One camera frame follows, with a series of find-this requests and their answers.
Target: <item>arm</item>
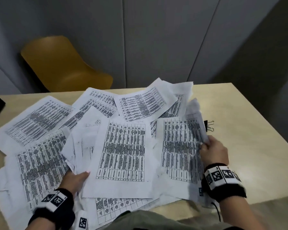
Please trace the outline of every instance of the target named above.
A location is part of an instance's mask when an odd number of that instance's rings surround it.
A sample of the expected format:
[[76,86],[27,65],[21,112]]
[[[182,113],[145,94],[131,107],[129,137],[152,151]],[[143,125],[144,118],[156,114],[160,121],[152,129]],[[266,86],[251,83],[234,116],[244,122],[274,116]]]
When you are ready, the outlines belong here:
[[[68,190],[70,193],[72,193],[73,197],[82,188],[82,185],[84,181],[88,178],[90,175],[89,172],[83,172],[78,175],[74,175],[73,172],[68,170],[65,174],[65,176],[62,179],[62,182],[59,186],[59,188],[64,188]],[[56,225],[54,222],[38,217],[35,220],[33,220],[28,227],[25,230],[55,230]]]
[[[202,144],[200,149],[200,158],[204,166],[223,163],[228,165],[228,152],[223,144],[214,138],[208,136],[210,145]],[[256,219],[250,209],[250,205],[245,198],[240,196],[231,196],[220,201],[220,209],[223,221],[244,230],[265,230],[263,225]]]

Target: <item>yellow chair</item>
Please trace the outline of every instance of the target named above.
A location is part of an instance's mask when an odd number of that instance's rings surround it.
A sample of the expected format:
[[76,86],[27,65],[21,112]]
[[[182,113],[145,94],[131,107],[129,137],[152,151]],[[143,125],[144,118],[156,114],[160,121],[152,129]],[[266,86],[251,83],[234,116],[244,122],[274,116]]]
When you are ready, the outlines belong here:
[[88,66],[64,36],[33,40],[21,55],[50,92],[110,89],[113,82],[110,75]]

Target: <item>table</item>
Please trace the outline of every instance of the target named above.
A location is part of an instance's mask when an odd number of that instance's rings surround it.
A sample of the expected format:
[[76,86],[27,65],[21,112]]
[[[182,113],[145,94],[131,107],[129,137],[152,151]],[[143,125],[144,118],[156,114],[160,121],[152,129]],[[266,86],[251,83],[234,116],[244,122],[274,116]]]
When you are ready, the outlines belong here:
[[[143,88],[112,89],[116,94]],[[39,99],[51,95],[67,104],[83,93],[57,92],[0,96],[6,102],[0,127]],[[192,98],[200,103],[204,120],[213,120],[214,132],[227,148],[230,167],[241,178],[250,204],[288,197],[288,143],[231,83],[194,85]],[[4,165],[0,152],[0,168]],[[192,202],[178,201],[153,211],[174,220],[198,216]],[[8,229],[0,213],[0,229]]]

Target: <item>stack of paper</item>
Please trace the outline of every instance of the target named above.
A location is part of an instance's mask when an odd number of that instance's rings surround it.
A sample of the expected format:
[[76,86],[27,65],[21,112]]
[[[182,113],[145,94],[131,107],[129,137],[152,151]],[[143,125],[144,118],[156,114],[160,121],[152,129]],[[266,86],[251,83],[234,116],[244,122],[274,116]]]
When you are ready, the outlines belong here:
[[0,128],[0,210],[24,229],[66,170],[90,171],[74,211],[95,230],[127,210],[203,196],[200,144],[208,138],[192,82],[157,79],[116,95],[88,88],[72,105],[48,96]]

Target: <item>black cable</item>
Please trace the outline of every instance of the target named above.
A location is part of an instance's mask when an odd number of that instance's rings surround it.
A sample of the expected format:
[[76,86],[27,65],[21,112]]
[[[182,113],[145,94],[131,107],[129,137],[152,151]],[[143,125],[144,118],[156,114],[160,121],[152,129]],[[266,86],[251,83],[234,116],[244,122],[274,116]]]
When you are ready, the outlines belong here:
[[213,202],[211,202],[211,204],[216,207],[216,211],[218,212],[218,216],[219,216],[219,221],[221,222],[221,216],[220,216],[218,207],[217,207],[217,206],[215,205],[215,203],[213,203]]

